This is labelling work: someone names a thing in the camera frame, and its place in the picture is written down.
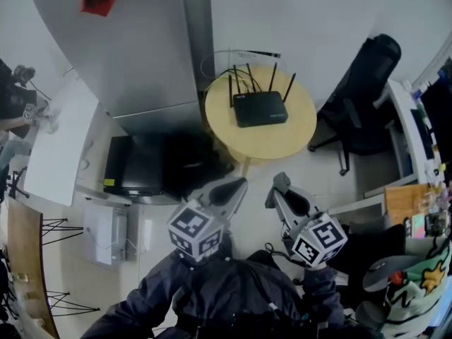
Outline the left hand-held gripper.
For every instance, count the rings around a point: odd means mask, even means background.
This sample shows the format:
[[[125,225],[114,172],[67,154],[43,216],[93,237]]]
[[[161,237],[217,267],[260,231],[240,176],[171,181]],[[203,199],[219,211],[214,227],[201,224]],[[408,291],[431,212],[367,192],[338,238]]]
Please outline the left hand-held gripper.
[[[202,188],[202,200],[220,215],[197,199],[179,205],[167,222],[171,243],[195,263],[215,254],[230,226],[228,221],[237,212],[247,189],[248,181],[244,177],[224,177],[206,184]]]

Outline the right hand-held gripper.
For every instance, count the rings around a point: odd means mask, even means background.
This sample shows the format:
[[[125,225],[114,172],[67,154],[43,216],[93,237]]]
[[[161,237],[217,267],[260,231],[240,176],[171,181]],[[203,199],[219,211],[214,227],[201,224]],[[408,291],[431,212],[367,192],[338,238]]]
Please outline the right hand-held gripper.
[[[332,259],[344,247],[347,235],[339,222],[328,213],[318,213],[314,197],[291,186],[284,195],[273,192],[275,208],[288,234],[296,230],[301,219],[314,216],[299,231],[292,252],[308,267],[316,267]]]

